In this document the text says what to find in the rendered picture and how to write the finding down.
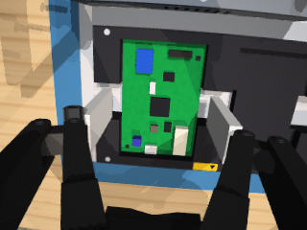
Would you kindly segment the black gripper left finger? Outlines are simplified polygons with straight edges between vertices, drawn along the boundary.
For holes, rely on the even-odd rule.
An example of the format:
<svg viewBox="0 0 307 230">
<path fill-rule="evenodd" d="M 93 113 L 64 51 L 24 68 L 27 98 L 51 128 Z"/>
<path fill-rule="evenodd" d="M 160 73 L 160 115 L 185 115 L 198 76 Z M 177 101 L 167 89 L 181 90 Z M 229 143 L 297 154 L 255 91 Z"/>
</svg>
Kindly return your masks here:
<svg viewBox="0 0 307 230">
<path fill-rule="evenodd" d="M 112 118 L 112 88 L 62 111 L 63 125 L 35 119 L 0 152 L 0 230 L 17 230 L 55 155 L 62 155 L 60 230 L 109 230 L 90 152 Z"/>
</svg>

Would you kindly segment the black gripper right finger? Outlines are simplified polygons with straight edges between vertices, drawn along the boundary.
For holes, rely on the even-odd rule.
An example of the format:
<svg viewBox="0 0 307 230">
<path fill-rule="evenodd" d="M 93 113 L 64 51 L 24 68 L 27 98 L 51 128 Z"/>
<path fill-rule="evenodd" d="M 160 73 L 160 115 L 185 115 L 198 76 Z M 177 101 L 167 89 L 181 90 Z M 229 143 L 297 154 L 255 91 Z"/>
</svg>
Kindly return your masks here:
<svg viewBox="0 0 307 230">
<path fill-rule="evenodd" d="M 307 230 L 307 165 L 292 144 L 280 136 L 256 140 L 220 97 L 210 96 L 206 126 L 224 165 L 199 230 L 247 230 L 251 170 L 278 230 Z"/>
</svg>

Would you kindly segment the green circuit board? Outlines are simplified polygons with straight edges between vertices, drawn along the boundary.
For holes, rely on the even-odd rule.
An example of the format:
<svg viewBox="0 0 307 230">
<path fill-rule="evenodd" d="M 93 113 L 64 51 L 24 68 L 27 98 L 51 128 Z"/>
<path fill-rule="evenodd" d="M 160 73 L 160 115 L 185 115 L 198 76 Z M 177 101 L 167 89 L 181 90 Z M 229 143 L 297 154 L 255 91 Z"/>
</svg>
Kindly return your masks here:
<svg viewBox="0 0 307 230">
<path fill-rule="evenodd" d="M 123 39 L 122 151 L 192 156 L 205 52 L 203 44 Z"/>
</svg>

